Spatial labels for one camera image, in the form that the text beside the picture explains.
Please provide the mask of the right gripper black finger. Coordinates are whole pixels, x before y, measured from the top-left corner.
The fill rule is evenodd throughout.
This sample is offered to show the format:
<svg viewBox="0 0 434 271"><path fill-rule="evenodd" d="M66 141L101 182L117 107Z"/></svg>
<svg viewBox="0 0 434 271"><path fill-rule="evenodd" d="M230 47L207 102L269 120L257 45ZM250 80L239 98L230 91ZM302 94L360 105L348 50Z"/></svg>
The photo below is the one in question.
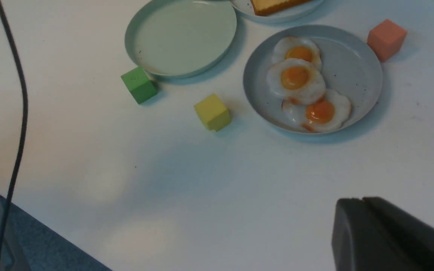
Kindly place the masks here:
<svg viewBox="0 0 434 271"><path fill-rule="evenodd" d="M380 197L338 199L331 247L337 271L434 271L434 228Z"/></svg>

